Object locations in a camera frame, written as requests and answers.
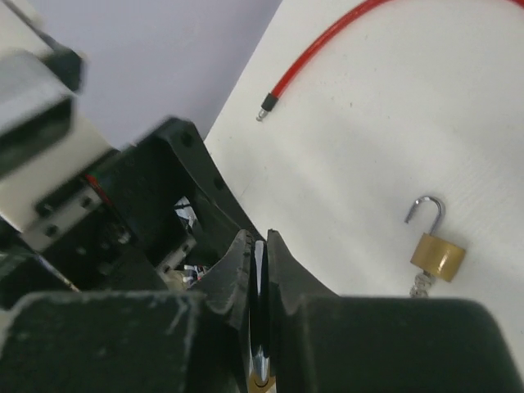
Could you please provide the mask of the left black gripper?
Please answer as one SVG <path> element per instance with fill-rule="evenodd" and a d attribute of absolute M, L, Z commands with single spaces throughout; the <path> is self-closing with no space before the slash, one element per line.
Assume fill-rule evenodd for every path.
<path fill-rule="evenodd" d="M 31 200 L 1 236 L 1 288 L 164 290 L 162 264 L 188 238 L 183 197 L 196 216 L 199 260 L 218 261 L 241 230 L 262 238 L 197 127 L 171 116 Z"/>

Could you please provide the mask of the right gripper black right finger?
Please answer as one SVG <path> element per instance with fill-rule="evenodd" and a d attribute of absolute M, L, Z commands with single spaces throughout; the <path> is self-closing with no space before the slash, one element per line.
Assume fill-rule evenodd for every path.
<path fill-rule="evenodd" d="M 520 392 L 495 319 L 460 299 L 339 296 L 266 242 L 269 352 L 280 392 Z"/>

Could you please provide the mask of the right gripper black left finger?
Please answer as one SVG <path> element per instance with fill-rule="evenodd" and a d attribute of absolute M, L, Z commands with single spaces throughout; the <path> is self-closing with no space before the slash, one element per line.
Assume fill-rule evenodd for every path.
<path fill-rule="evenodd" d="M 4 392 L 245 392 L 253 237 L 186 291 L 40 292 L 7 312 Z"/>

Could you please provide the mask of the long shackle brass padlock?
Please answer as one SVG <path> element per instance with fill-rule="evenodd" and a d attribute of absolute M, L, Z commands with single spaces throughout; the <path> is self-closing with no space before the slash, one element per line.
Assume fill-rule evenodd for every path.
<path fill-rule="evenodd" d="M 250 376 L 249 392 L 267 392 L 275 384 L 271 373 L 269 253 L 265 241 L 252 247 L 250 272 Z"/>

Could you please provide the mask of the red cable lock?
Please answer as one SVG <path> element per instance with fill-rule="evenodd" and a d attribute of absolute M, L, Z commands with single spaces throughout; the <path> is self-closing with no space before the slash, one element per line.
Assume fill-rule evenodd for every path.
<path fill-rule="evenodd" d="M 501 53 L 523 54 L 521 1 L 362 1 L 334 21 L 291 63 L 263 100 L 256 116 L 264 118 L 284 105 L 305 74 L 324 80 L 345 74 L 350 93 L 364 96 L 366 74 L 387 70 L 382 86 L 394 99 L 412 97 L 414 84 L 437 91 L 449 76 L 500 72 Z"/>

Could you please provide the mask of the keys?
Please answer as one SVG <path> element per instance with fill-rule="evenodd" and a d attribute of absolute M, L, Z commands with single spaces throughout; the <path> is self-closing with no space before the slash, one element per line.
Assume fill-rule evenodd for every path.
<path fill-rule="evenodd" d="M 413 285 L 409 290 L 411 298 L 428 298 L 429 291 L 436 281 L 436 277 L 427 271 L 419 272 L 414 280 Z"/>

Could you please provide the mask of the small brass padlock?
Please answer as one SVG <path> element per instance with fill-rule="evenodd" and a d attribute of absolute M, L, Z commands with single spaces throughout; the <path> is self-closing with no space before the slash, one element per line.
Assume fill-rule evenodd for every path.
<path fill-rule="evenodd" d="M 411 256 L 410 263 L 424 273 L 452 282 L 466 256 L 466 250 L 452 242 L 438 237 L 434 232 L 445 217 L 445 205 L 435 196 L 420 196 L 410 206 L 404 222 L 408 224 L 423 203 L 431 202 L 436 206 L 436 216 L 428 232 L 424 232 Z"/>

